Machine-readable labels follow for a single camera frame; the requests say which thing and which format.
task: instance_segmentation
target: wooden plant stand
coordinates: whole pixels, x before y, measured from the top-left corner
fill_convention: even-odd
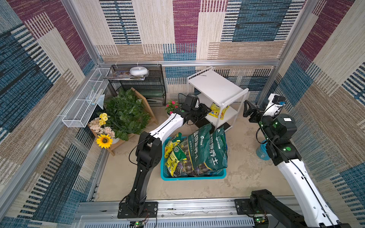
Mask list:
[[[144,106],[144,110],[148,113],[148,114],[150,114],[150,117],[151,117],[151,119],[149,120],[149,123],[152,123],[152,122],[155,122],[157,125],[158,125],[158,120],[157,120],[157,118],[155,117],[155,115],[154,115],[154,113],[152,112],[152,109],[151,109],[151,107],[150,107],[150,105],[148,104],[148,102],[147,102],[147,99],[144,97],[144,96],[142,96],[137,90],[135,90],[133,87],[131,88],[131,90],[132,91],[134,91],[134,94],[136,95],[136,97],[137,98],[139,98],[139,99],[142,99],[142,103],[143,103],[143,106]],[[90,129],[91,130],[91,132],[94,134],[94,136],[96,137],[96,138],[98,138],[99,136],[98,136],[98,134],[93,130],[93,129]],[[128,135],[128,138],[130,139],[131,137],[133,137],[135,134],[129,134]],[[115,148],[117,148],[118,146],[120,146],[120,145],[122,145],[123,143],[124,143],[125,141],[124,140],[119,140],[117,143],[115,143],[115,144],[112,144],[109,148],[107,148],[107,151],[111,154],[111,155],[113,155],[113,156],[115,156],[115,153],[113,152],[113,150],[115,149]]]

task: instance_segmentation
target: blue bucket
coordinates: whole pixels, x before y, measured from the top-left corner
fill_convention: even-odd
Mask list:
[[[266,144],[267,143],[261,144],[260,147],[256,151],[257,156],[265,161],[270,160],[270,157],[268,156],[268,153],[266,152]]]

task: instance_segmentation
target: flower pot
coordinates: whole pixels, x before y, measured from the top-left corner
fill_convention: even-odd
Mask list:
[[[112,145],[115,144],[115,143],[117,143],[119,140],[120,140],[120,138],[113,139]]]

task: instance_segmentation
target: artificial plant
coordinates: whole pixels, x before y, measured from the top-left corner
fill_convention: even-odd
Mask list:
[[[143,110],[142,99],[138,99],[129,89],[120,89],[118,96],[105,102],[105,112],[110,116],[107,127],[115,132],[115,137],[128,141],[128,134],[140,135],[147,126],[150,116]]]

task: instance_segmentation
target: concrete floor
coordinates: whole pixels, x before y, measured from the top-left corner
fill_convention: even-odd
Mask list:
[[[164,107],[153,107],[160,124],[167,118]],[[147,188],[148,200],[184,199],[184,198],[223,198],[246,197],[251,191],[268,189],[275,196],[293,195],[293,192],[271,160],[258,158],[256,150],[259,143],[255,139],[257,123],[250,123],[242,116],[243,108],[233,128],[226,132],[228,145],[227,176],[217,180],[164,181],[161,179],[160,164],[152,171]],[[155,129],[155,123],[149,124],[145,131]],[[176,132],[188,136],[197,130],[195,125],[184,125]],[[96,201],[119,201],[127,195],[133,186],[137,167],[128,161],[131,149],[137,145],[138,135],[132,137],[109,155],[97,192]],[[135,162],[135,152],[131,160]]]

